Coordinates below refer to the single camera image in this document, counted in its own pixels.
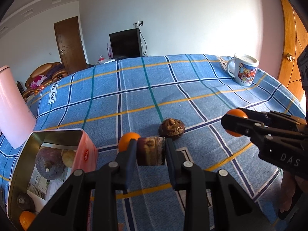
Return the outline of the right hand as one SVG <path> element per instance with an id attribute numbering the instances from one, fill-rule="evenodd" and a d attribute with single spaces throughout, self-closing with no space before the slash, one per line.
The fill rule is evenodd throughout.
<path id="1" fill-rule="evenodd" d="M 281 213 L 290 209 L 296 186 L 299 186 L 304 193 L 307 193 L 307 180 L 284 171 L 279 196 L 279 210 Z"/>

